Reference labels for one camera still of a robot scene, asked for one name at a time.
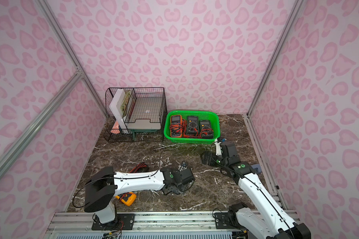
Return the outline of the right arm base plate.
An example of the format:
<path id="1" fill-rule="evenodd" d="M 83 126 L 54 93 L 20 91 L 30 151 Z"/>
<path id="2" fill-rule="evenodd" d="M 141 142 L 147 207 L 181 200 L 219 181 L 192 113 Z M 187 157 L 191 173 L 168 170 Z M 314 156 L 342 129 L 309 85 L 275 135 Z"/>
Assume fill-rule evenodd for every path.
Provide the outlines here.
<path id="1" fill-rule="evenodd" d="M 229 212 L 213 212 L 212 217 L 214 218 L 216 229 L 245 229 L 245 227 L 241 226 Z"/>

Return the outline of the small dark multimeter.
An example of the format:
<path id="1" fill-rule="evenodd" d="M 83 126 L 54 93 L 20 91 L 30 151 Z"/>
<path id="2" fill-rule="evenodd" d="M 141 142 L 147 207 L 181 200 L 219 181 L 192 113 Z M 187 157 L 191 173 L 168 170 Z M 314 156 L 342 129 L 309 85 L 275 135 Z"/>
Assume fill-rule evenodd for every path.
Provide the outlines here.
<path id="1" fill-rule="evenodd" d="M 187 167 L 188 167 L 188 163 L 184 161 L 179 165 L 178 171 L 186 170 Z"/>
<path id="2" fill-rule="evenodd" d="M 149 166 L 145 162 L 141 162 L 137 166 L 135 166 L 132 170 L 130 170 L 129 173 L 143 173 L 148 171 L 149 171 Z"/>

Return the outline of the black wire desk organizer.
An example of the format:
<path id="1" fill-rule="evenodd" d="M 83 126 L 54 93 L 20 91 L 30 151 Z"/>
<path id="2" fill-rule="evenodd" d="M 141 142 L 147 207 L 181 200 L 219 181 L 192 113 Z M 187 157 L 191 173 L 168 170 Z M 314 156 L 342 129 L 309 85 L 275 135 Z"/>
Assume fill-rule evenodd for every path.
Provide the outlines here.
<path id="1" fill-rule="evenodd" d="M 108 88 L 103 133 L 108 142 L 160 142 L 168 114 L 163 87 Z"/>

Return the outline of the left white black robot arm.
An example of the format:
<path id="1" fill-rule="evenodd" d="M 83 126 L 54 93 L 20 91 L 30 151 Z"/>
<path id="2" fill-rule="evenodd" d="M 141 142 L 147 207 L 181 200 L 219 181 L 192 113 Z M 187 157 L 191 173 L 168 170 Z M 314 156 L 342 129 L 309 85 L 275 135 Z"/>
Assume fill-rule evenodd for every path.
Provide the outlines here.
<path id="1" fill-rule="evenodd" d="M 116 172 L 112 166 L 104 167 L 82 187 L 85 198 L 82 206 L 86 213 L 94 214 L 94 223 L 102 226 L 117 224 L 117 210 L 112 203 L 115 196 L 137 191 L 162 191 L 164 195 L 186 192 L 195 177 L 189 168 L 182 170 L 163 167 L 151 172 Z"/>

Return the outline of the green plastic basket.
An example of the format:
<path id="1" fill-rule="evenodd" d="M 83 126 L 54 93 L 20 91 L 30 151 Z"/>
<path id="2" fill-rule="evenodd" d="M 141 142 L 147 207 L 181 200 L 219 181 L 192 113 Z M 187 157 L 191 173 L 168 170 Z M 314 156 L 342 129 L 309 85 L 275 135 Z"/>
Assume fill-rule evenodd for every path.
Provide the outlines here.
<path id="1" fill-rule="evenodd" d="M 219 117 L 207 111 L 171 111 L 164 135 L 174 143 L 213 144 L 220 137 Z"/>

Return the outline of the large green multimeter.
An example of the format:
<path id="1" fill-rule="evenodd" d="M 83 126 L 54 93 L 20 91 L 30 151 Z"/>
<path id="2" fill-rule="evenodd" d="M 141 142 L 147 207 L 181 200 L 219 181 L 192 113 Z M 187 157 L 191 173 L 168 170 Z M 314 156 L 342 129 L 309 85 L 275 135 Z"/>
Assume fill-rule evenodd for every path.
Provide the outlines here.
<path id="1" fill-rule="evenodd" d="M 197 116 L 187 116 L 184 137 L 195 138 L 199 135 L 199 120 Z"/>

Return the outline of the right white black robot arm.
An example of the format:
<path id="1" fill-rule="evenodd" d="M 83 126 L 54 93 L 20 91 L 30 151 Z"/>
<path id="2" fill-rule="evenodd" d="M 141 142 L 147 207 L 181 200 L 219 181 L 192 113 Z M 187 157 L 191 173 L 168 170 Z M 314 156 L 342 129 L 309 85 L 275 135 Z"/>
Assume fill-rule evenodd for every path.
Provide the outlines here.
<path id="1" fill-rule="evenodd" d="M 233 142 L 216 142 L 216 152 L 201 155 L 204 165 L 219 168 L 250 198 L 259 215 L 244 203 L 229 207 L 227 224 L 246 228 L 258 239 L 309 239 L 311 232 L 304 223 L 298 224 L 282 209 L 261 183 L 257 171 L 238 155 Z"/>

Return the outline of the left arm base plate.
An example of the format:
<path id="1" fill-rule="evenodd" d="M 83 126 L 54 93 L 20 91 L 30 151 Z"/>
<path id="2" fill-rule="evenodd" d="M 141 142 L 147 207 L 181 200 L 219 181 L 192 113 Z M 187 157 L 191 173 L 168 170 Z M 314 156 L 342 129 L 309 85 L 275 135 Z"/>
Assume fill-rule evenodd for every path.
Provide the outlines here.
<path id="1" fill-rule="evenodd" d="M 135 214 L 117 214 L 114 221 L 102 224 L 99 220 L 99 217 L 93 215 L 93 224 L 91 227 L 92 231 L 115 231 L 118 229 L 121 230 L 132 230 Z"/>

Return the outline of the orange wide multimeter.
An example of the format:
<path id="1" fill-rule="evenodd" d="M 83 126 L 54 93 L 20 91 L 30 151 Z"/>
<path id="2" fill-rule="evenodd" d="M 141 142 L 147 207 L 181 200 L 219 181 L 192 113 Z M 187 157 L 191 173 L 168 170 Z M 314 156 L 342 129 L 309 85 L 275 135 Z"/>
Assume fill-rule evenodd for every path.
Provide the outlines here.
<path id="1" fill-rule="evenodd" d="M 181 115 L 171 116 L 170 123 L 170 136 L 173 138 L 182 137 L 183 127 L 182 127 L 182 117 Z"/>

